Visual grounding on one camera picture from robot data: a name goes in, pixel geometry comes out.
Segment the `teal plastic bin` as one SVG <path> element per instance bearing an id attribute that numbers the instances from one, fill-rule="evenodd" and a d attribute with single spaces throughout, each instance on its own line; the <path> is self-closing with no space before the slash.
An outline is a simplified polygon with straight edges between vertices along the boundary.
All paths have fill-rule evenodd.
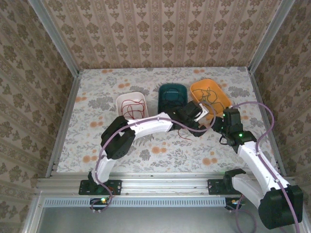
<path id="1" fill-rule="evenodd" d="M 185 106 L 188 103 L 187 88 L 179 83 L 166 83 L 160 86 L 158 91 L 157 112 L 166 109 Z"/>

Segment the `orange plastic bin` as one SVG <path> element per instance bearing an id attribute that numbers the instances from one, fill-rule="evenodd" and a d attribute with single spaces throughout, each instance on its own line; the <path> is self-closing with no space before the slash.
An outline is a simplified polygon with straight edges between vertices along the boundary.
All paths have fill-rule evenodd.
<path id="1" fill-rule="evenodd" d="M 201 102 L 209 110 L 206 116 L 207 120 L 214 117 L 213 110 L 205 102 L 209 103 L 215 110 L 217 117 L 223 117 L 223 110 L 231 105 L 231 101 L 219 87 L 219 85 L 212 79 L 203 79 L 193 83 L 190 86 L 190 93 L 196 102 Z"/>

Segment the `floral table cloth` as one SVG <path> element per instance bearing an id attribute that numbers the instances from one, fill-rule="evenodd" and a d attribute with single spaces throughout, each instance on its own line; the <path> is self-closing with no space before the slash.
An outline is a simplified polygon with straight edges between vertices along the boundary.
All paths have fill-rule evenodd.
<path id="1" fill-rule="evenodd" d="M 137 68 L 82 73 L 67 135 L 58 162 L 58 173 L 90 172 L 101 149 L 101 134 L 117 117 L 118 96 L 140 92 L 150 116 L 157 114 L 158 90 L 165 83 L 193 83 L 212 79 L 233 104 L 240 104 L 243 128 L 255 137 L 265 132 L 255 93 L 245 67 Z M 117 160 L 114 173 L 225 172 L 235 168 L 249 171 L 234 150 L 221 145 L 220 135 L 208 130 L 194 137 L 185 129 L 155 133 L 134 141 L 129 152 Z"/>

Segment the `white plastic bin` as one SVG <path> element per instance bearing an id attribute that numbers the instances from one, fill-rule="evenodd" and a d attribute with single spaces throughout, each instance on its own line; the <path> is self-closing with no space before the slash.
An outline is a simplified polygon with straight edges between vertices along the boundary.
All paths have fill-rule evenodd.
<path id="1" fill-rule="evenodd" d="M 125 119 L 142 119 L 149 116 L 145 96 L 140 92 L 122 94 L 116 99 L 119 116 Z"/>

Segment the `small controller board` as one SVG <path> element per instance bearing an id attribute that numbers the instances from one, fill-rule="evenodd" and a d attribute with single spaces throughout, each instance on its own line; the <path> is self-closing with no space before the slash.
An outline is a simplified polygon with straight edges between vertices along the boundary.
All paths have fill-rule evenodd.
<path id="1" fill-rule="evenodd" d="M 246 205 L 246 201 L 242 200 L 238 205 L 239 199 L 237 198 L 225 198 L 225 209 L 227 210 L 235 210 L 238 206 L 238 209 L 241 209 L 244 205 Z"/>
<path id="2" fill-rule="evenodd" d="M 107 206 L 109 206 L 110 200 L 108 197 L 105 198 L 92 198 L 89 202 L 90 209 L 92 212 L 101 212 Z"/>

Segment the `grey metal sheet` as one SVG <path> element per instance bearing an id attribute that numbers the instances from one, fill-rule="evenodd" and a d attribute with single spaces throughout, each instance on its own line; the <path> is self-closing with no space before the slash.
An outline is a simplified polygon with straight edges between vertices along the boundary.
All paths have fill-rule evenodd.
<path id="1" fill-rule="evenodd" d="M 93 213 L 88 208 L 45 208 L 37 233 L 295 233 L 293 226 L 268 230 L 253 205 L 244 206 L 255 216 L 221 207 L 108 208 Z"/>

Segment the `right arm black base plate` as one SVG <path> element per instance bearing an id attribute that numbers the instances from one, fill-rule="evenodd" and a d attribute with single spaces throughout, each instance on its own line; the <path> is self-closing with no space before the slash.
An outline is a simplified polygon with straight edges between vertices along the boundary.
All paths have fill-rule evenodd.
<path id="1" fill-rule="evenodd" d="M 231 181 L 225 181 L 224 179 L 209 179 L 208 193 L 211 195 L 240 195 L 241 192 L 233 188 Z"/>

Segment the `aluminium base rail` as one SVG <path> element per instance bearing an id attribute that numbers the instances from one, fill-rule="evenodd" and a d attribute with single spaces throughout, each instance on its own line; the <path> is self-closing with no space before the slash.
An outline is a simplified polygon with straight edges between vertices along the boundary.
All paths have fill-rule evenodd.
<path id="1" fill-rule="evenodd" d="M 206 196 L 207 181 L 221 179 L 222 175 L 207 174 L 156 174 L 156 175 L 123 175 L 110 176 L 111 180 L 121 180 L 122 196 Z M 85 174 L 53 175 L 41 178 L 37 187 L 41 191 L 58 196 L 78 195 L 81 180 Z"/>

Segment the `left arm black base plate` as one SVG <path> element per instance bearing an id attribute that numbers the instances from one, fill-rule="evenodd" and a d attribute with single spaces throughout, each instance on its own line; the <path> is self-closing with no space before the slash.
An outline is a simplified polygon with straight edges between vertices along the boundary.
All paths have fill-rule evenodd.
<path id="1" fill-rule="evenodd" d="M 108 180 L 104 185 L 111 191 L 112 195 L 121 194 L 121 180 Z M 89 180 L 82 180 L 79 187 L 79 195 L 109 195 L 108 190 L 106 190 L 102 185 L 96 184 L 95 182 Z"/>

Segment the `aluminium frame post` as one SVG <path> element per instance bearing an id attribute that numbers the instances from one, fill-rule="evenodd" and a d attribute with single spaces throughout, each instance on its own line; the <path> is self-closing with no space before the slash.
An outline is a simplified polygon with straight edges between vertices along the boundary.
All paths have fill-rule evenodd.
<path id="1" fill-rule="evenodd" d="M 248 66 L 248 71 L 254 73 L 268 51 L 272 41 L 274 40 L 277 32 L 279 31 L 286 16 L 291 10 L 295 0 L 282 0 L 274 17 L 272 18 L 265 35 L 263 36 L 254 56 Z"/>
<path id="2" fill-rule="evenodd" d="M 52 42 L 62 56 L 67 68 L 71 72 L 73 78 L 79 75 L 79 67 L 76 64 L 68 46 L 63 40 L 60 31 L 56 28 L 47 8 L 43 4 L 43 0 L 28 0 L 39 20 L 41 21 L 46 32 L 50 36 Z"/>

